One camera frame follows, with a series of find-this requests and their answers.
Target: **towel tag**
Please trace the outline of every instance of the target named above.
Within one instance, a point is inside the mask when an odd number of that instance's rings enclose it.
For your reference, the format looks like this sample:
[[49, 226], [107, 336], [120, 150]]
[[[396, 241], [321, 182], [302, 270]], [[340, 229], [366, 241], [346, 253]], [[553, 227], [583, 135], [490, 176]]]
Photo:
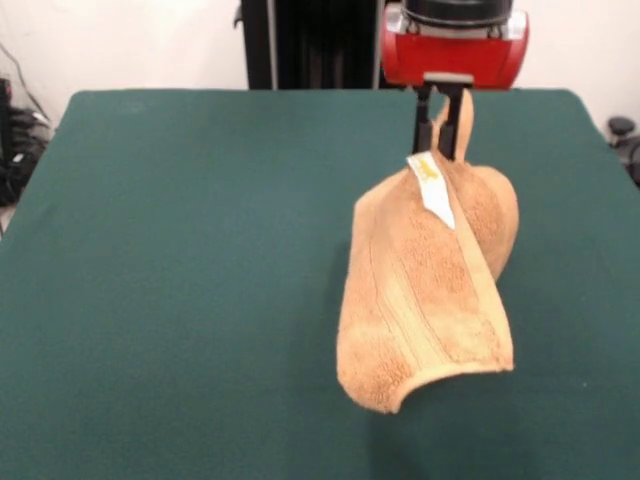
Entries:
[[431, 152], [411, 155], [407, 157], [407, 161], [418, 178], [424, 207], [440, 218], [449, 228], [455, 229], [456, 222], [449, 202], [447, 182]]

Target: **towel fold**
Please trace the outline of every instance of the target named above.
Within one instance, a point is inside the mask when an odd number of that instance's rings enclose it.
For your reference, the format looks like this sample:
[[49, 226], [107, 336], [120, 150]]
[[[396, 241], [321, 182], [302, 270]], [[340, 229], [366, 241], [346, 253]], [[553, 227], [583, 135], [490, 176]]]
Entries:
[[[446, 107], [436, 121], [446, 116]], [[466, 93], [457, 158], [473, 124]], [[446, 377], [513, 369], [495, 286], [513, 248], [518, 206], [509, 180], [432, 152], [455, 229], [423, 205], [409, 168], [356, 203], [337, 340], [337, 374], [357, 404], [396, 413], [416, 388]]]

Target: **cable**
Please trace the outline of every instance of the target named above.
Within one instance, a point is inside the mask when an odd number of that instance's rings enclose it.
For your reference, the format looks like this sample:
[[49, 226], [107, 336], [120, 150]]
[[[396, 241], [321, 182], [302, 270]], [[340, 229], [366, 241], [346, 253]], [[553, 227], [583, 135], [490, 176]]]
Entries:
[[22, 67], [20, 66], [20, 62], [18, 62], [18, 59], [11, 54], [11, 52], [7, 49], [7, 47], [4, 46], [2, 42], [0, 42], [0, 51], [4, 53], [4, 55], [9, 59], [9, 61], [13, 63], [13, 65], [16, 67], [16, 71], [18, 72], [18, 78], [20, 79], [22, 88], [24, 88], [24, 91], [27, 94], [27, 97], [29, 97], [29, 100], [31, 100], [31, 103], [33, 103], [33, 105], [40, 112], [40, 114], [47, 121], [49, 121], [49, 117], [45, 113], [44, 108], [42, 108], [42, 105], [40, 105], [40, 102], [38, 102], [36, 97], [34, 97], [33, 94], [29, 91], [29, 87], [27, 87], [27, 81], [24, 78], [24, 74], [22, 73]]

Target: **terry cloth towel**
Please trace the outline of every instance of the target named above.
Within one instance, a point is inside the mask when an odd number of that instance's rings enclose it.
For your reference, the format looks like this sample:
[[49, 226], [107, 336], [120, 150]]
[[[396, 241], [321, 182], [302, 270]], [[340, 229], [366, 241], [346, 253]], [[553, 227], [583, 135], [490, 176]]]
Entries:
[[[434, 139], [446, 115], [445, 106]], [[453, 229], [425, 208], [408, 167], [355, 205], [337, 374], [365, 408], [397, 413], [411, 392], [431, 382], [514, 368], [495, 279], [515, 241], [517, 198], [500, 172], [461, 160], [472, 125], [473, 103], [465, 92], [457, 160], [431, 152], [445, 181]]]

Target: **green table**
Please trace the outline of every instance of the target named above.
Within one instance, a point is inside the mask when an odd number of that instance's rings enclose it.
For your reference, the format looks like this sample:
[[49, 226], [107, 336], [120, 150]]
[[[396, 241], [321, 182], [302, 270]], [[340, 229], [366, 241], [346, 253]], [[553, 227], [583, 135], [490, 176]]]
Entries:
[[513, 374], [398, 416], [335, 376], [352, 205], [398, 92], [74, 97], [0, 243], [0, 478], [637, 479], [640, 197], [566, 92], [478, 94], [522, 225]]

